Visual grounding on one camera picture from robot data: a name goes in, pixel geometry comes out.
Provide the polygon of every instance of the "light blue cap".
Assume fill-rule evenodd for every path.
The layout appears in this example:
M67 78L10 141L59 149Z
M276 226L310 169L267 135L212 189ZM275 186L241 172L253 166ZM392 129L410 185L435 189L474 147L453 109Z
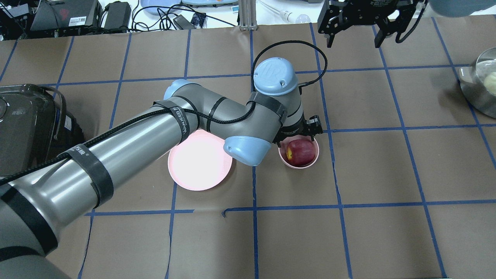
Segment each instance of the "light blue cap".
M224 151L232 158L248 166L258 166L270 149L270 142L246 136L229 137L224 142Z
M191 82L189 80L185 79L177 79L174 80L174 82L171 84L171 86L167 87L167 90L165 90L164 94L164 100L169 99L172 97L172 95L181 87L185 86L186 84L198 84L196 82Z
M288 94L298 86L298 78L291 63L280 57L264 60L253 73L255 88L268 96Z

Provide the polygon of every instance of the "beige tabletop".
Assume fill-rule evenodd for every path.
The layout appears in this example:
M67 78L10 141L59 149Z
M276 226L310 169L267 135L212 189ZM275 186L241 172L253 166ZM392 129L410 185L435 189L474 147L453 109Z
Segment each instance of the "beige tabletop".
M179 78L245 103L253 57L280 40L317 44L329 59L303 93L325 129L313 167L288 168L274 145L258 167L237 162L220 185L192 192L163 156L69 226L48 258L83 279L494 278L496 119L467 103L456 72L496 46L496 18L424 18L405 43L380 49L371 26L337 34L331 49L316 29L0 42L0 85L58 87L87 139ZM306 46L262 59L272 56L300 81L323 67Z

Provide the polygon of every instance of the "white label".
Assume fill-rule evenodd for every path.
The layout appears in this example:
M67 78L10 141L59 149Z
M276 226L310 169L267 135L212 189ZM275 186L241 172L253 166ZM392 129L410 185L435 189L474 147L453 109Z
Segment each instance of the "white label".
M64 124L64 127L65 127L67 130L69 130L69 131L71 131L71 130L72 130L72 120L71 120L71 119L70 119L70 117L69 117L69 116L67 116L67 115L65 116L65 124Z
M71 17L69 20L69 26L84 25L86 23L86 16Z

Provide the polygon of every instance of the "egg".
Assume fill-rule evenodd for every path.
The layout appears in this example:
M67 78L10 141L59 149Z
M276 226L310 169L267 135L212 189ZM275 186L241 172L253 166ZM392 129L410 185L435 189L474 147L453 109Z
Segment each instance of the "egg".
M484 86L487 88L489 93L496 96L496 72L490 73L484 79Z

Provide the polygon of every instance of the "pink bowl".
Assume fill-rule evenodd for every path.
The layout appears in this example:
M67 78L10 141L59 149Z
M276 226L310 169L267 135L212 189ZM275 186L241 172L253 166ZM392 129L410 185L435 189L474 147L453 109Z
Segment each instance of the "pink bowl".
M279 156L281 157L282 162L285 165L287 165L288 167L293 168L293 169L306 169L306 168L312 166L313 164L315 164L315 162L317 162L317 159L318 159L318 154L319 154L318 143L317 143L317 140L315 138L313 138L312 145L315 148L315 158L313 159L313 161L302 166L302 167L295 167L289 163L288 158L286 156L286 150L288 148L288 144L293 140L300 140L300 139L311 140L311 137L298 135L298 136L286 138L283 141L281 141L281 147L279 148Z
M233 163L223 146L223 139L197 130L171 149L167 164L172 179L192 191L207 190L221 183Z

